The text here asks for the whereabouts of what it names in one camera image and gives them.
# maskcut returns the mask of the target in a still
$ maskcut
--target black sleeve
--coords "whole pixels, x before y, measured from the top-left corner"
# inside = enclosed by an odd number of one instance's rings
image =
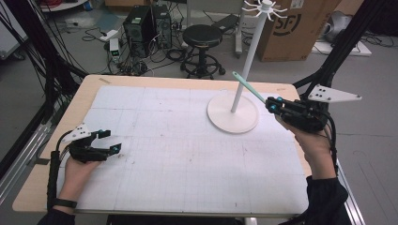
[[[38,225],[74,225],[74,218],[74,215],[50,209],[46,216],[38,222]]]

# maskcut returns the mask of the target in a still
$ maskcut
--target white mounting plate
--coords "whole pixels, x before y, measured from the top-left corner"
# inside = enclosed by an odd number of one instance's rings
[[[317,85],[313,89],[311,94],[308,96],[308,99],[314,101],[332,103],[332,102],[361,100],[362,97],[359,95],[354,95],[343,91],[335,90],[326,86]]]
[[[62,143],[67,143],[71,141],[76,141],[82,138],[89,137],[91,135],[88,127],[85,123],[80,124],[77,128],[75,128],[70,134],[62,139]]]

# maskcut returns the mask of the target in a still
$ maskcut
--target power strip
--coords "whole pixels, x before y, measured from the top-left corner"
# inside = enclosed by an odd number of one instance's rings
[[[116,34],[117,34],[116,30],[111,30],[108,33],[106,33],[106,36],[102,36],[99,39],[101,39],[103,41],[107,41],[107,40],[109,40],[110,38],[112,38]]]

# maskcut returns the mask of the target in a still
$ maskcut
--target wooden table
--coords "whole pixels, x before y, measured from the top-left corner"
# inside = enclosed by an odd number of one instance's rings
[[[238,82],[89,75],[84,79],[81,87],[73,98],[73,101],[70,103],[66,113],[55,129],[52,138],[43,150],[40,156],[41,158],[50,158],[50,154],[55,149],[56,142],[59,137],[66,131],[75,129],[83,122],[98,90],[103,85],[188,88],[198,90],[226,89],[234,91],[237,89]],[[251,85],[258,92],[276,93],[281,97],[290,100],[297,99],[299,97],[296,88],[291,84],[251,82]],[[65,145],[61,144],[60,149],[63,149],[64,147]],[[296,147],[303,171],[306,175],[309,175],[311,173],[310,168],[297,143]],[[49,167],[49,165],[36,165],[34,167],[33,171],[24,183],[22,190],[14,201],[13,209],[15,211],[45,212],[44,205],[46,205],[47,199],[46,191]]]

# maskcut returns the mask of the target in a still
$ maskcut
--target black stool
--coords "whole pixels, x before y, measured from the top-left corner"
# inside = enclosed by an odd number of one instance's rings
[[[198,78],[210,76],[210,79],[213,80],[213,74],[217,70],[220,75],[225,74],[225,69],[219,61],[217,61],[215,57],[206,54],[207,50],[212,47],[216,47],[222,42],[222,32],[219,28],[202,24],[192,25],[184,31],[182,39],[192,47],[189,55],[184,59],[180,66],[181,70],[188,72],[187,78],[190,78],[191,76],[196,76]],[[193,53],[195,48],[199,50],[199,53]],[[195,56],[199,56],[199,61],[197,63],[192,61]],[[187,68],[187,65],[193,65],[193,68]]]

